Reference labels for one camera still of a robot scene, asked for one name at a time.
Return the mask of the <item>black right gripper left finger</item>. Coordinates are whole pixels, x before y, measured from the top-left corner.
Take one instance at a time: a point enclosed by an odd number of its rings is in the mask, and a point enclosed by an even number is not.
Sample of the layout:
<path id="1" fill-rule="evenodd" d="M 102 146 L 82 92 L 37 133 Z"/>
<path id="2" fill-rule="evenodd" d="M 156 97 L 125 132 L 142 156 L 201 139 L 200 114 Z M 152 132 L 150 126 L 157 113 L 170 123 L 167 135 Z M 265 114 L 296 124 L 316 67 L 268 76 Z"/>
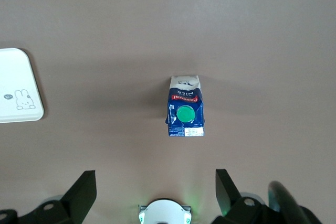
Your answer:
<path id="1" fill-rule="evenodd" d="M 83 223 L 97 197 L 96 174 L 88 170 L 76 180 L 60 200 L 47 201 L 17 223 Z"/>

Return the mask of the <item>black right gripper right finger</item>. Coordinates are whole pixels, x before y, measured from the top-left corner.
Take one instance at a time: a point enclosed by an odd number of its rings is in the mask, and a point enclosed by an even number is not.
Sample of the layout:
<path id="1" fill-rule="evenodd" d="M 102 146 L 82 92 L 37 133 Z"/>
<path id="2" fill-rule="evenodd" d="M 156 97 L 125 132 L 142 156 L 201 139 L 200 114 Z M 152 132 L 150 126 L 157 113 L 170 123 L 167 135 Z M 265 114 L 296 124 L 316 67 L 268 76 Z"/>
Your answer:
<path id="1" fill-rule="evenodd" d="M 267 223 L 263 201 L 251 193 L 240 193 L 226 169 L 217 169 L 215 180 L 221 215 L 213 223 Z"/>

